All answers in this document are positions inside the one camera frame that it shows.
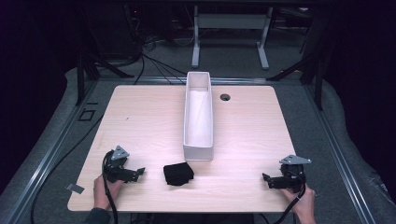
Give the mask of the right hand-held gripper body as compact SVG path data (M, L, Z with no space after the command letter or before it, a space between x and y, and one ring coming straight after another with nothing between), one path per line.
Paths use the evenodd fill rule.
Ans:
M282 176L271 177L269 182L277 182L282 189L291 189L294 193L299 192L306 182L304 165L310 164L311 160L296 155L289 155L279 161Z

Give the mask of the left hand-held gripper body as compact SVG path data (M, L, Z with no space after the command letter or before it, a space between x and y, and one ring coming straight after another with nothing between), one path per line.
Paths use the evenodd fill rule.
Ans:
M125 182L128 176L138 175L136 171L124 167L130 154L121 146L116 146L104 156L102 164L102 175L107 181L114 183L117 180Z

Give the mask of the black cloth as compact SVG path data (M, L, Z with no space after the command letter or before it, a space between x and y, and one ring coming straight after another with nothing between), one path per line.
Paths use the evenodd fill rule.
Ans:
M170 186L182 186L194 178L194 171L186 162L165 165L163 173Z

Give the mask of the long white box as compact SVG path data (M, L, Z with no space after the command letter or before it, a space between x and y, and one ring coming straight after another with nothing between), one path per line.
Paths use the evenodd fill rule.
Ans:
M189 72L185 90L183 150L186 161L212 161L214 112L208 72Z

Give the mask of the person's left hand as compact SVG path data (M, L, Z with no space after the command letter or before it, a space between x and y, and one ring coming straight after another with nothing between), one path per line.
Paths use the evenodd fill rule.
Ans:
M106 181L101 175L94 179L93 185L93 207L107 210L110 207L110 201L106 196ZM114 183L107 182L107 188L113 200L118 198L120 189L124 184L123 181L117 180Z

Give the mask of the person's right hand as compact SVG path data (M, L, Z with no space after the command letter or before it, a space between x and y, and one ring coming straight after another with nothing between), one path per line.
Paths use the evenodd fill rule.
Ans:
M289 189L281 189L280 192L291 203L298 198L297 203L293 206L292 211L297 217L313 217L315 218L315 197L316 193L305 185L305 192L303 196L299 196Z

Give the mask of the grey tape strip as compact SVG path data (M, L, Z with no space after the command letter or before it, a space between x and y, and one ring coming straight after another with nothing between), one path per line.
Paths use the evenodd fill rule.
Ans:
M78 194L81 194L84 191L83 187L71 183L69 183L65 188Z

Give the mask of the black metal stand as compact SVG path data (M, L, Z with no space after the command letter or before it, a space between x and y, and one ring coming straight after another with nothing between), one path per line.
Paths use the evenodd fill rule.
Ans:
M314 82L314 103L319 110L322 110L322 86L325 73L325 62L319 52L309 54L289 68L282 70L274 77L268 78L268 81L279 81L291 75L296 70L303 71L300 77L302 85L308 85Z
M119 77L129 78L133 75L128 75L122 72L115 65L112 65L105 60L99 58L92 53L81 53L78 58L77 78L78 78L78 98L76 105L80 105L85 98L85 77L90 80L98 80L100 73L97 69L97 64L102 65L107 70L111 71Z

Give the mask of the aluminium floor rail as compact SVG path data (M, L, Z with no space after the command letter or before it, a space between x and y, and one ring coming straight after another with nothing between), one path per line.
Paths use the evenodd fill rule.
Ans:
M332 131L331 125L327 120L325 113L320 110L315 102L315 94L310 86L303 86L305 95L315 111L319 123L325 132L325 135L331 145L331 153L333 160L336 164L338 172L346 186L347 193L350 200L352 201L355 210L360 218L362 224L376 224L375 218L372 211L369 208L364 196L362 195L361 189L356 181L355 176L347 164L347 160L336 140L336 137Z
M60 105L33 150L0 195L0 224L75 224L82 212L67 208L72 191L88 155L104 103L88 85L81 105L76 90L68 88Z
M138 80L134 78L101 78L102 82L114 82L127 85L184 85L187 83L185 77L141 77ZM253 86L301 86L302 83L298 79L281 79L279 81L271 81L266 78L224 78L212 77L212 85L253 85Z

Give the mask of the white metal desk frame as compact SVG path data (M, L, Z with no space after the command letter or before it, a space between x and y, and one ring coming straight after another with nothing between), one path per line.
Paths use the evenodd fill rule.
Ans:
M269 7L265 14L205 14L199 12L199 7L194 7L193 14L193 51L191 67L197 68L200 60L200 29L243 29L261 30L261 40L256 43L259 59L263 70L269 69L269 63L265 52L265 42L273 14L273 8Z

